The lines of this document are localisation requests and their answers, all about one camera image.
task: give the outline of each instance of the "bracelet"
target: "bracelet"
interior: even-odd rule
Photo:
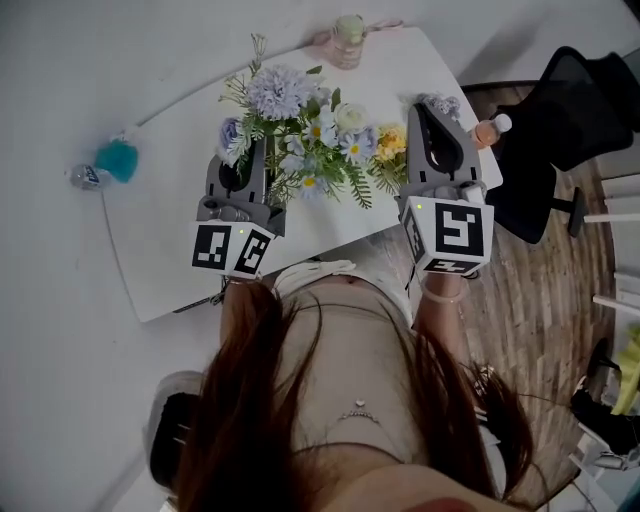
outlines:
[[[253,279],[245,278],[245,277],[232,277],[232,276],[223,276],[223,278],[225,279],[227,285],[247,284],[247,283],[254,283],[254,282],[260,281],[260,279],[262,279],[262,274],[258,272]]]
[[[460,291],[453,297],[444,297],[429,290],[426,285],[426,280],[427,279],[425,278],[422,283],[420,283],[420,288],[422,288],[422,295],[432,302],[436,302],[438,304],[455,304],[456,302],[460,302],[467,295],[468,288],[464,286],[464,283],[462,283]]]

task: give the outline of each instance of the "person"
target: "person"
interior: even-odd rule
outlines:
[[[532,436],[517,395],[465,360],[465,286],[429,274],[412,321],[403,290],[350,261],[232,281],[178,511],[513,510]]]

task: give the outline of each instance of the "wooden floor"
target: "wooden floor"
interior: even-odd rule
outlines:
[[[470,94],[479,119],[496,105],[519,102],[528,92],[499,89]],[[570,173],[558,173],[556,197],[570,199],[582,188],[590,213],[605,212],[596,161]],[[587,224],[578,238],[566,230],[568,216],[552,212],[546,233],[533,246],[496,225],[491,263],[470,281],[471,293],[461,313],[471,358],[491,364],[522,395],[536,395],[567,404],[585,372],[595,343],[613,335],[612,310],[594,305],[594,294],[612,295],[613,245],[607,224]],[[400,227],[369,237],[384,249],[405,280],[410,256]],[[522,396],[535,442],[534,462],[518,498],[538,506],[576,474],[567,459],[580,438],[576,422],[562,405]]]

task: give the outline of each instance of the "flower bouquet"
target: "flower bouquet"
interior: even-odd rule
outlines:
[[[321,66],[307,72],[282,64],[263,69],[265,38],[251,37],[255,58],[250,80],[245,82],[243,75],[226,78],[220,97],[245,113],[225,119],[218,155],[241,174],[252,144],[267,138],[270,205],[284,205],[298,193],[338,199],[348,186],[358,204],[370,208],[367,174],[389,192],[406,181],[402,127],[387,125],[379,131],[363,106],[342,102],[340,89],[321,87]]]

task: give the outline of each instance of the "blue toy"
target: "blue toy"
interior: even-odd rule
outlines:
[[[114,139],[98,150],[94,165],[109,171],[119,182],[126,183],[138,166],[138,150],[121,138]]]

